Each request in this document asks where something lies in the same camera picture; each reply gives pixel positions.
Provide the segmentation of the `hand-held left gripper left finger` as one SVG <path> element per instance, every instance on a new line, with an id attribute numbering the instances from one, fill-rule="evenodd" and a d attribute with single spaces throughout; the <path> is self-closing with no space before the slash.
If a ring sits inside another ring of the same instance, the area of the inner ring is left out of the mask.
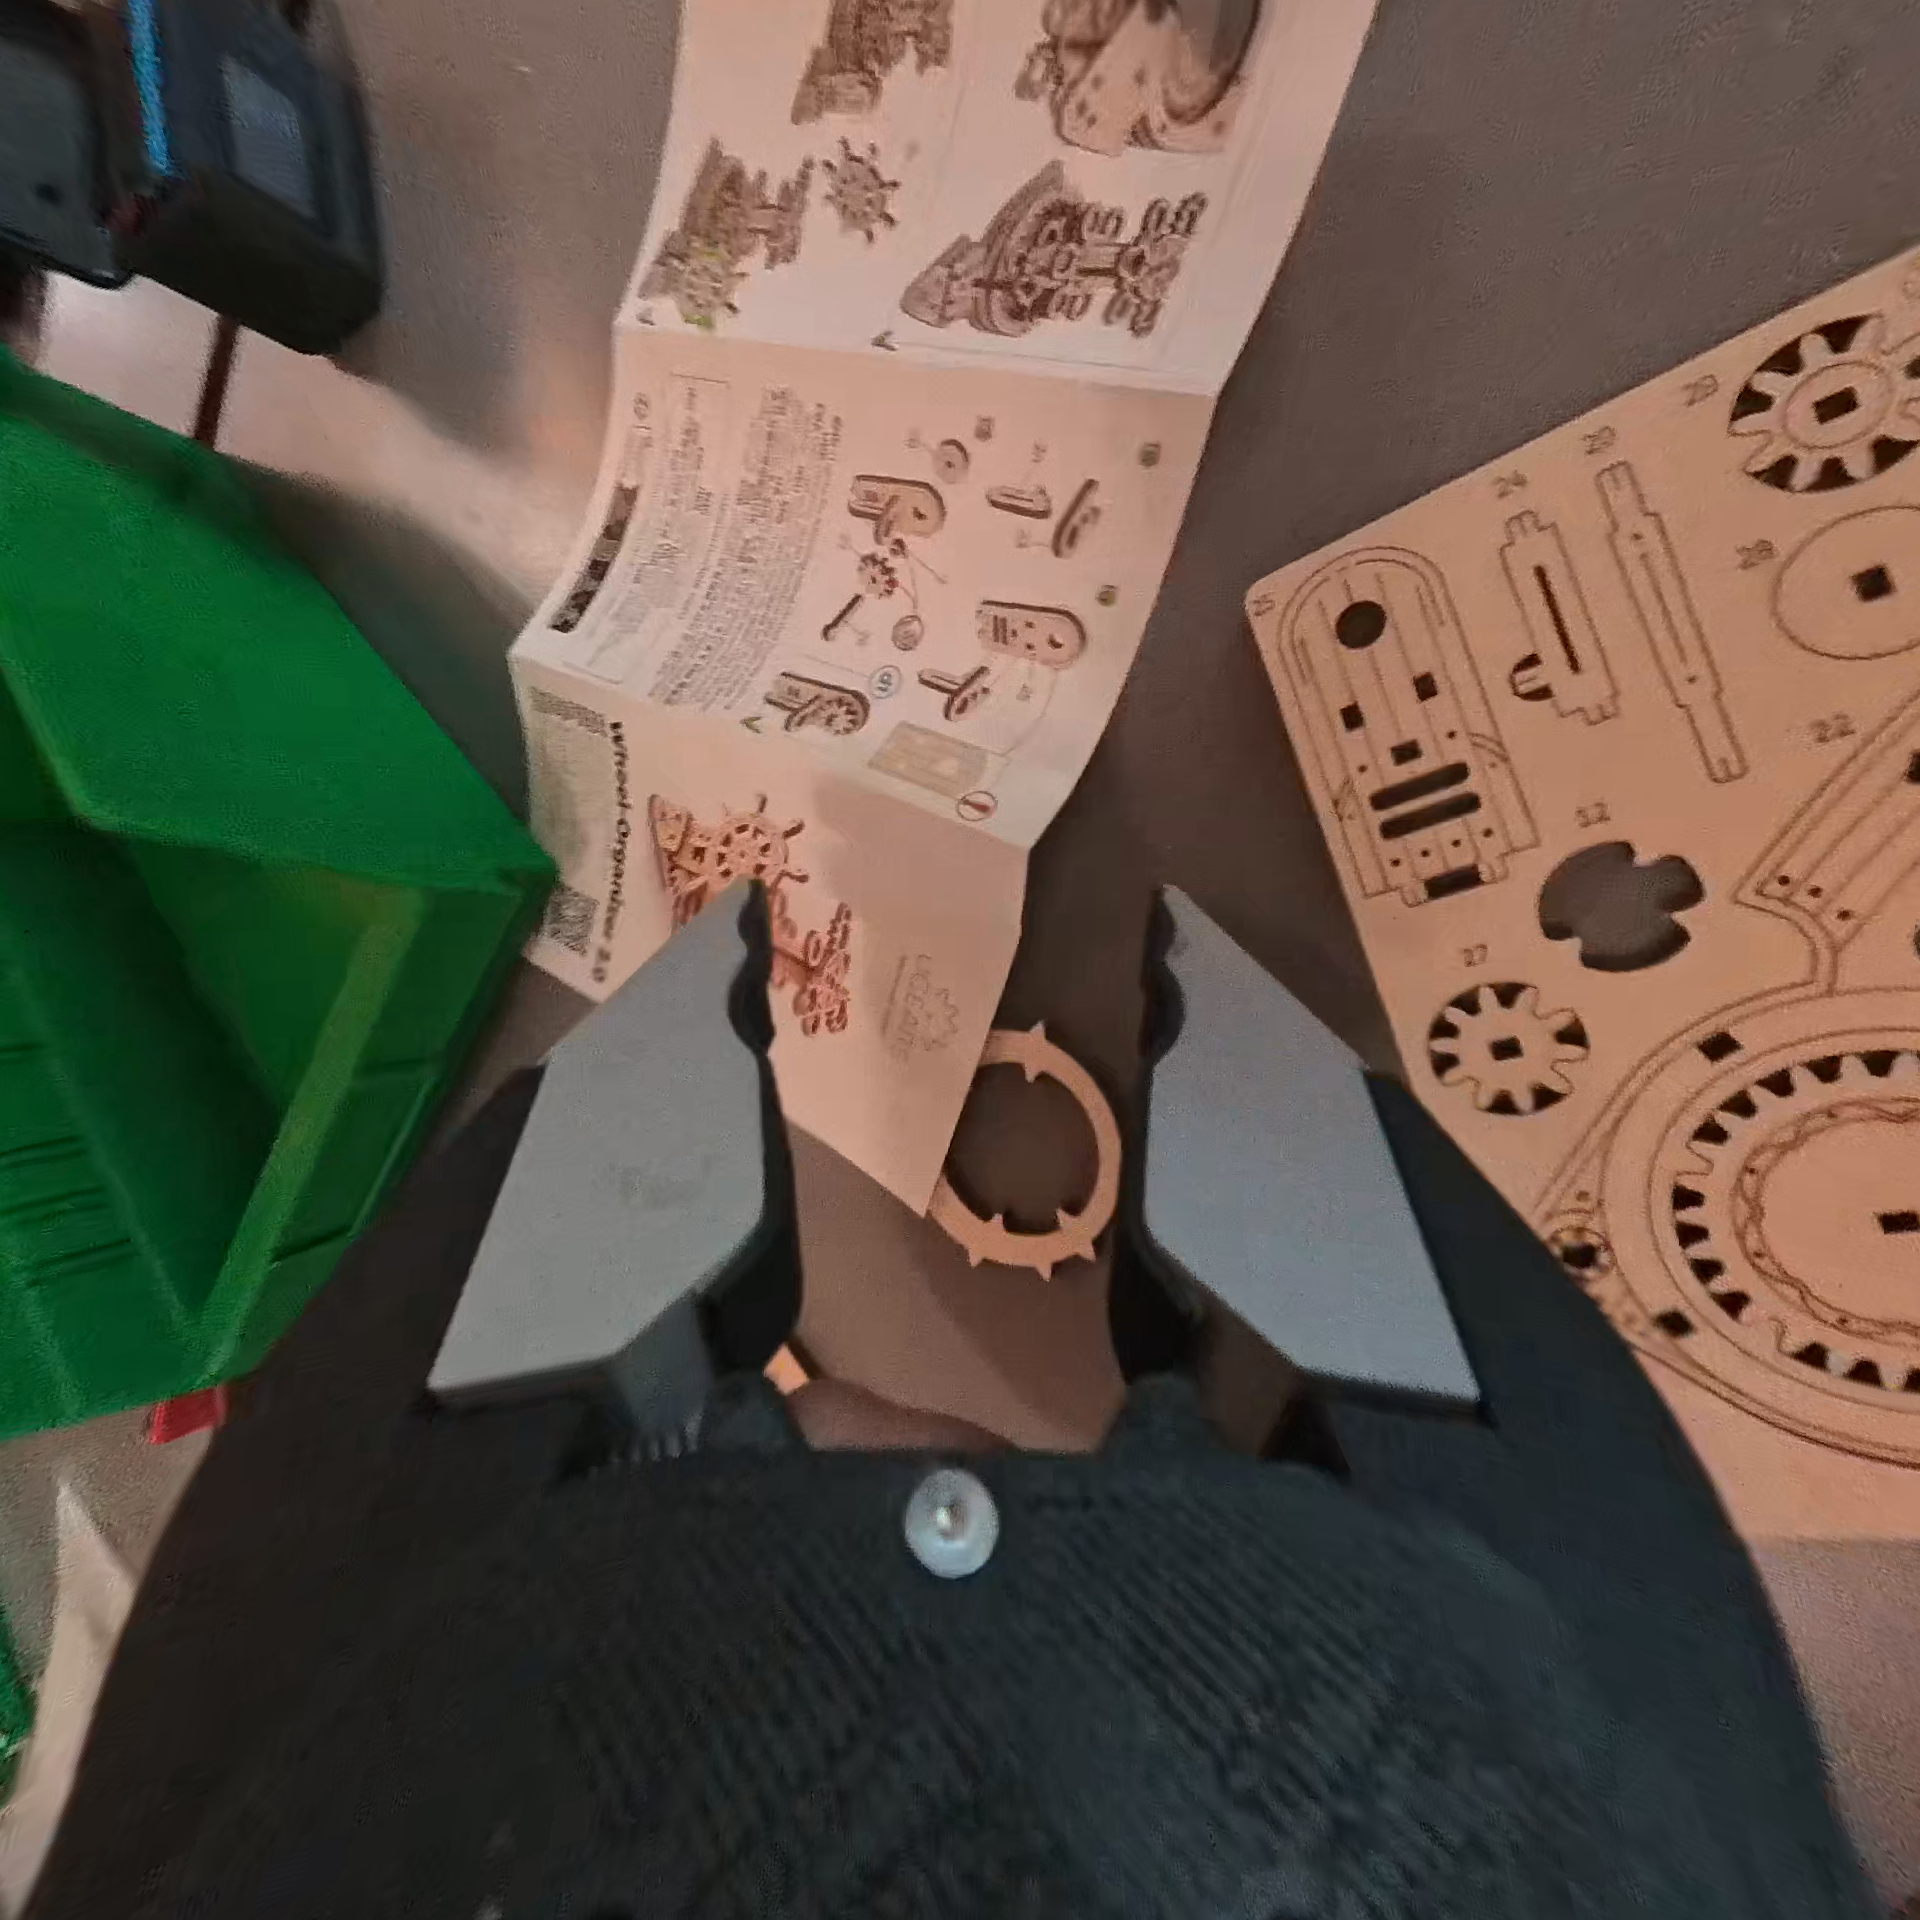
<path id="1" fill-rule="evenodd" d="M 713 1393 L 778 1356 L 801 1215 L 773 932 L 766 886 L 731 882 L 548 1053 L 435 1404 L 573 1400 L 633 1449 L 692 1449 Z"/>

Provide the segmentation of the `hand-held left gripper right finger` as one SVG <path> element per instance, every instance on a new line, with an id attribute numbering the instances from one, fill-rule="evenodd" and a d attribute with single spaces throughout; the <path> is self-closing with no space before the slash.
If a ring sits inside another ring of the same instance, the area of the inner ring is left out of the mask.
<path id="1" fill-rule="evenodd" d="M 1177 886 L 1143 938 L 1114 1353 L 1251 1453 L 1324 1400 L 1482 1412 L 1361 1056 Z"/>

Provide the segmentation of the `spiked wooden ring part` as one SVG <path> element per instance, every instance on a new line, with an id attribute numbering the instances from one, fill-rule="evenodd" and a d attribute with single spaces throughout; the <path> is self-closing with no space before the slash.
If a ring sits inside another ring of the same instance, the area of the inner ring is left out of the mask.
<path id="1" fill-rule="evenodd" d="M 1027 1082 L 1047 1079 L 1062 1087 L 1089 1125 L 1095 1176 L 1089 1197 L 1079 1205 L 1059 1205 L 1052 1225 L 1042 1231 L 1022 1231 L 1007 1225 L 1004 1213 L 974 1212 L 947 1175 L 931 1193 L 925 1217 L 965 1252 L 971 1265 L 1025 1268 L 1047 1281 L 1062 1264 L 1095 1260 L 1097 1244 L 1117 1213 L 1119 1125 L 1092 1071 L 1054 1041 L 1045 1024 L 991 1029 L 977 1068 L 980 1071 L 1015 1068 Z"/>

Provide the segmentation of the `laser-cut wooden parts sheet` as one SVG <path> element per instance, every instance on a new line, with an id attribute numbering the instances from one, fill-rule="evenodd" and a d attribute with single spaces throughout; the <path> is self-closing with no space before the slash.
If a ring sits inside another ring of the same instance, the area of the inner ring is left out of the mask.
<path id="1" fill-rule="evenodd" d="M 1740 1528 L 1917 1517 L 1917 257 L 1255 582 L 1410 1090 Z"/>

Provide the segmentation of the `green plastic bin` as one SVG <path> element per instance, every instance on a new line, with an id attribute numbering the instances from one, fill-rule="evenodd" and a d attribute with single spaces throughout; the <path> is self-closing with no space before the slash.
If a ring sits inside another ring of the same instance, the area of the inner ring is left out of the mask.
<path id="1" fill-rule="evenodd" d="M 4 351 L 4 1439 L 268 1357 L 555 877 L 225 455 Z"/>

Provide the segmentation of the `folded paper instruction sheet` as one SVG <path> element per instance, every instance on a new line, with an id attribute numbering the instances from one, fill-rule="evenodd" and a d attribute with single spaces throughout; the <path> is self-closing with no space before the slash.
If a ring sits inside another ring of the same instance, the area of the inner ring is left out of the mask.
<path id="1" fill-rule="evenodd" d="M 513 646 L 529 954 L 604 1001 L 757 882 L 785 1110 L 911 1212 L 1373 17 L 679 6 L 604 462 Z"/>

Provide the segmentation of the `black device with screen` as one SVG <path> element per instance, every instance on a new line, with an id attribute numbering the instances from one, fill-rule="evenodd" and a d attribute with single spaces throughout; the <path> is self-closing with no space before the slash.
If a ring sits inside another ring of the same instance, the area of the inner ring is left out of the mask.
<path id="1" fill-rule="evenodd" d="M 3 252 L 333 354 L 383 269 L 351 71 L 286 4 L 3 4 Z"/>

